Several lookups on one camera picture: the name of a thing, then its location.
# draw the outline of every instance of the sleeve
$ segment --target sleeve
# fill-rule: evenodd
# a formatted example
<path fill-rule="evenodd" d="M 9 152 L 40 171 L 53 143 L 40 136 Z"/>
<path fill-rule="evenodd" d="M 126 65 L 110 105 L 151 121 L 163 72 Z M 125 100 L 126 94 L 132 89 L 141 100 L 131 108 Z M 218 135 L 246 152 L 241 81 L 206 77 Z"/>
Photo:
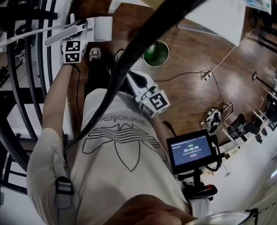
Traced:
<path fill-rule="evenodd" d="M 42 130 L 27 168 L 27 191 L 36 211 L 48 225 L 58 224 L 56 172 L 64 170 L 63 144 L 51 128 Z"/>

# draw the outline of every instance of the white t-shirt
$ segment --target white t-shirt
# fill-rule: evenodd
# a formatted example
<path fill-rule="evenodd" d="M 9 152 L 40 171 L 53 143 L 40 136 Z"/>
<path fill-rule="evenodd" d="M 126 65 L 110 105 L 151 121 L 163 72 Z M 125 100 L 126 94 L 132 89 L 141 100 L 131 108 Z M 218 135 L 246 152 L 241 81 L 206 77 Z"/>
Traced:
<path fill-rule="evenodd" d="M 82 129 L 105 92 L 97 89 L 86 97 Z M 58 224 L 60 204 L 55 202 L 55 181 L 58 173 L 64 173 L 64 166 L 59 135 L 50 128 L 44 129 L 30 157 L 27 188 L 47 224 Z M 124 202 L 140 194 L 154 195 L 191 213 L 169 166 L 169 158 L 148 120 L 131 97 L 118 93 L 101 120 L 78 144 L 70 174 L 77 211 L 72 224 L 102 225 Z M 200 203 L 191 205 L 192 214 L 200 215 Z"/>

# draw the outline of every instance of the black pants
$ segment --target black pants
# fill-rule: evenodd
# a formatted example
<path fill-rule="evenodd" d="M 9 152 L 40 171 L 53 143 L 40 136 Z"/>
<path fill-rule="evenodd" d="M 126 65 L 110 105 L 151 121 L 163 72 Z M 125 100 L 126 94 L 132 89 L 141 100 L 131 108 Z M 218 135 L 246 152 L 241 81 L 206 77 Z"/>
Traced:
<path fill-rule="evenodd" d="M 108 72 L 108 69 L 111 69 L 111 71 L 113 71 L 114 65 L 115 65 L 114 57 L 108 54 L 103 55 L 103 53 L 100 60 L 92 59 L 89 62 L 88 78 L 84 86 L 84 99 L 89 93 L 91 93 L 95 89 L 109 88 L 109 82 L 110 82 L 111 76 Z M 126 79 L 124 80 L 120 88 L 120 91 L 126 92 L 130 95 L 133 94 Z"/>

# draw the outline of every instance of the white table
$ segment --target white table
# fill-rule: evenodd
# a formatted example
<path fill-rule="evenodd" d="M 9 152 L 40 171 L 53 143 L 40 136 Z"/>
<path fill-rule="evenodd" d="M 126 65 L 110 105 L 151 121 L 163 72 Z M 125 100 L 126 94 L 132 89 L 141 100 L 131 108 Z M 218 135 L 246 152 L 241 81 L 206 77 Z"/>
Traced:
<path fill-rule="evenodd" d="M 121 3 L 149 7 L 140 0 L 112 0 L 108 13 L 114 13 Z M 178 28 L 216 34 L 234 45 L 240 43 L 244 18 L 244 0 L 208 0 L 185 18 L 198 25 L 178 25 Z"/>

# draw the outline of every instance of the black chair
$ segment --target black chair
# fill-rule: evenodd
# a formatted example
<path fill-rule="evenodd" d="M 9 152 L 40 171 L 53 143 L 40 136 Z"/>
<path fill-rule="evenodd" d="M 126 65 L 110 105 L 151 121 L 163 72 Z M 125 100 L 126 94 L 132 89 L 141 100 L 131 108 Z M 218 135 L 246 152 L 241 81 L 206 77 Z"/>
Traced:
<path fill-rule="evenodd" d="M 237 139 L 241 137 L 241 139 L 246 142 L 247 138 L 244 134 L 250 132 L 252 134 L 258 134 L 260 131 L 260 127 L 248 123 L 243 114 L 239 114 L 237 119 L 227 128 L 228 134 L 233 138 Z"/>

